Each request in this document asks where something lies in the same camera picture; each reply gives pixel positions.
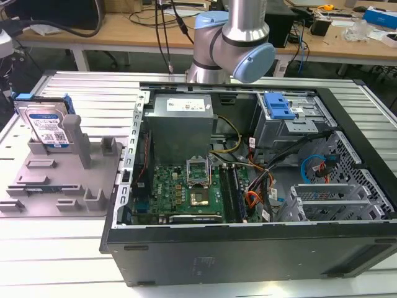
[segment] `floor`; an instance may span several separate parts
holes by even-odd
[[[112,52],[118,61],[118,69],[112,69],[112,60],[105,55],[104,52],[88,51],[87,57],[92,71],[133,71],[147,73],[164,73],[166,67],[159,54],[155,53],[131,53],[131,65],[125,65],[125,55],[120,52]],[[30,55],[35,60],[26,60],[20,65],[20,70],[15,70],[11,79],[14,90],[17,93],[28,93],[34,87],[35,83],[41,77],[42,70],[76,70],[73,56],[67,55],[64,50],[33,48]],[[175,73],[184,73],[190,67],[191,56],[187,55],[171,55],[171,61],[174,66]],[[0,65],[0,72],[4,73],[4,69],[9,66],[4,63]],[[286,76],[297,77],[298,62],[293,62],[288,67]],[[341,79],[337,74],[340,64],[336,63],[305,63],[301,77],[303,78],[324,78],[324,79]],[[397,96],[397,78],[391,75],[387,76],[384,81],[378,79],[380,71],[370,74],[371,66],[350,66],[343,78],[361,79],[367,86],[390,107],[391,103]],[[397,103],[393,104],[391,110],[397,113]],[[8,115],[0,114],[0,121],[4,124]]]

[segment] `blue latch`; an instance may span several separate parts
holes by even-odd
[[[21,93],[17,96],[17,100],[19,101],[29,101],[33,98],[33,94],[32,93]]]
[[[288,101],[281,93],[265,93],[264,100],[272,119],[293,120],[296,115],[291,112]]]

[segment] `table leg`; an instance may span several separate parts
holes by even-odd
[[[124,65],[125,65],[125,66],[130,66],[130,65],[131,65],[131,56],[130,56],[130,52],[125,52]]]
[[[72,52],[78,71],[89,71],[88,60],[84,50],[74,48],[72,49]]]
[[[344,76],[346,74],[347,68],[349,67],[348,64],[343,63],[341,68],[337,71],[338,76]]]
[[[277,64],[275,65],[275,70],[273,72],[273,76],[278,78],[283,78],[285,75],[285,71],[287,70],[288,60],[279,59],[277,60]]]

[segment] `cardboard box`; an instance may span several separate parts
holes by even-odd
[[[368,23],[396,29],[397,28],[397,12],[379,11],[375,7],[370,6],[363,16]]]

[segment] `wooden table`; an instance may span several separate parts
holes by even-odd
[[[331,0],[338,9],[351,9],[343,6],[344,0]],[[387,2],[358,1],[356,6],[376,6],[385,9],[397,10],[397,4]],[[154,15],[153,11],[144,11],[139,14],[142,22],[154,23],[154,18],[143,19]],[[185,23],[189,27],[194,26],[194,17],[186,18]],[[362,65],[390,65],[397,66],[397,50],[390,48],[377,40],[369,42],[347,42],[342,39],[342,27],[330,26],[325,37],[313,36],[309,30],[305,30],[303,40],[310,47],[308,61],[320,61],[330,63],[350,63]],[[193,38],[194,30],[189,29]],[[160,39],[165,46],[163,30],[159,30]],[[170,52],[191,55],[192,44],[180,32],[178,27],[167,29]],[[151,27],[132,24],[128,15],[107,14],[100,32],[91,38],[81,38],[66,32],[60,34],[41,36],[31,30],[19,37],[20,42],[27,47],[47,47],[70,49],[76,59],[78,70],[89,71],[89,66],[84,54],[85,50],[108,50],[120,52],[159,52],[156,33]],[[285,48],[277,49],[278,59],[274,76],[283,76],[286,65],[292,59],[297,50],[297,45],[288,44]]]

